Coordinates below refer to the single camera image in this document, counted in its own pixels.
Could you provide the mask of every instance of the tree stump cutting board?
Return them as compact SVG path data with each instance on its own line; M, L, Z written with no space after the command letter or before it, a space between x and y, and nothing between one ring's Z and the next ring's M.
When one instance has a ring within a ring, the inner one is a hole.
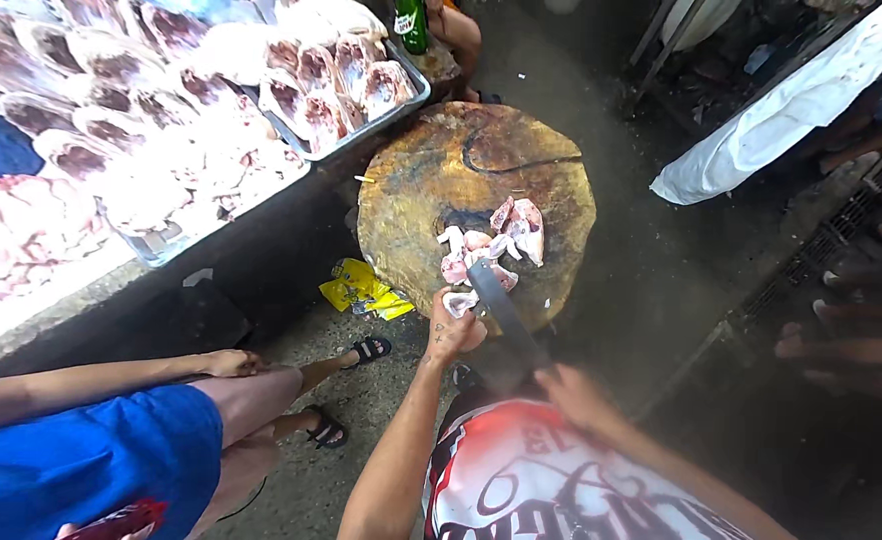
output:
M509 195L541 210L544 264L503 255L501 265L519 275L508 296L531 332L564 308L595 223L581 151L566 136L510 106L436 104L375 155L365 176L374 182L358 195L364 259L418 312L430 316L432 296L447 285L440 264L450 250L435 238L451 225L494 237L488 219ZM481 320L499 332L490 316Z

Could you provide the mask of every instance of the yellow plastic wrapper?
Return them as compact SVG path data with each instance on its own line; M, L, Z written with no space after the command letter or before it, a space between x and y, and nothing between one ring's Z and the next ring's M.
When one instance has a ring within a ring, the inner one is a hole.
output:
M363 260L342 258L331 268L330 275L334 279L321 283L318 289L339 312L348 308L356 314L376 312L378 317L390 321L414 310L414 304L404 298L404 293L392 291L378 281L374 269Z

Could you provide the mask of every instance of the drain grate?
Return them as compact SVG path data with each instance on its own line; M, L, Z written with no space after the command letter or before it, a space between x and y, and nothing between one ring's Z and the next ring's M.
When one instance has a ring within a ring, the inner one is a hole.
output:
M861 182L863 186L855 190L834 215L821 222L774 275L732 313L734 320L744 327L750 326L769 307L808 280L818 279L836 262L877 206L878 194L882 193L882 159Z

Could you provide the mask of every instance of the red and white shirt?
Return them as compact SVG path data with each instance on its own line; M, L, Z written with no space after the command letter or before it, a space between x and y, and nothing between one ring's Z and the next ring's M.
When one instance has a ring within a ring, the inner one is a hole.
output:
M662 476L510 399L456 419L424 484L427 540L750 540Z

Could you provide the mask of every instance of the bottle label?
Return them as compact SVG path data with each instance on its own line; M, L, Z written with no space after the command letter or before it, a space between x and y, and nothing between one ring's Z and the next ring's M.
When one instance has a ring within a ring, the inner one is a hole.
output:
M414 30L414 13L410 15L398 15L394 18L394 33L403 36Z

